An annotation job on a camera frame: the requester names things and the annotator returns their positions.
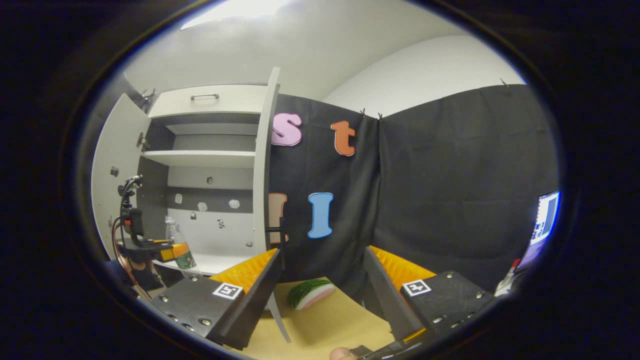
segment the plastic bottle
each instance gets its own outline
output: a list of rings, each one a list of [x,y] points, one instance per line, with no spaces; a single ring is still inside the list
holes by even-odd
[[[180,227],[176,225],[175,218],[172,216],[166,216],[164,217],[164,223],[166,224],[166,238],[173,240],[175,244],[173,251],[181,254],[175,258],[175,262],[178,264],[178,267],[181,269],[196,268],[196,261],[193,259],[193,255],[191,255],[187,239],[180,232]]]

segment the ceiling light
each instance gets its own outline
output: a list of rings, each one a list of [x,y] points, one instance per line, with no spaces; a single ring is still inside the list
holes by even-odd
[[[210,21],[220,21],[230,17],[260,17],[273,15],[289,0],[226,0],[213,9],[188,21],[180,30]]]

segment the cabinet drawer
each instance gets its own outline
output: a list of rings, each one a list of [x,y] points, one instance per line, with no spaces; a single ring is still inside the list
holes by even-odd
[[[158,96],[149,117],[196,113],[259,114],[265,94],[264,85],[207,85],[172,90]]]

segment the computer screen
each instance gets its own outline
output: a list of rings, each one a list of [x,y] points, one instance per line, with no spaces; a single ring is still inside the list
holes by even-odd
[[[556,221],[559,199],[559,192],[552,192],[538,197],[538,217],[536,219],[536,225],[533,229],[527,251],[525,251],[518,267],[515,269],[516,272],[530,265],[545,246],[547,237],[551,233],[554,222]]]

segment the black backdrop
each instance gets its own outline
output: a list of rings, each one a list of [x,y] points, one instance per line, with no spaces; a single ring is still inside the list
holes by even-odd
[[[302,141],[271,146],[269,191],[284,193],[287,269],[284,281],[327,276],[355,297],[366,281],[364,247],[371,243],[380,184],[378,121],[361,114],[302,97],[279,95],[276,113],[296,113],[302,120]],[[334,149],[331,124],[348,121],[355,137],[352,156]],[[312,225],[311,193],[333,194],[324,238],[307,236]]]
[[[526,85],[469,90],[384,118],[373,244],[495,290],[531,238],[538,196],[559,188],[549,121]]]
[[[372,244],[493,291],[528,244],[538,196],[559,187],[552,120],[526,85],[469,90],[382,121],[291,95],[275,112],[303,122],[300,143],[271,147],[269,191],[287,196],[284,280],[327,276],[358,302]],[[333,147],[330,126],[343,120],[356,132],[350,157]],[[315,192],[334,196],[333,232],[319,239],[307,236]]]

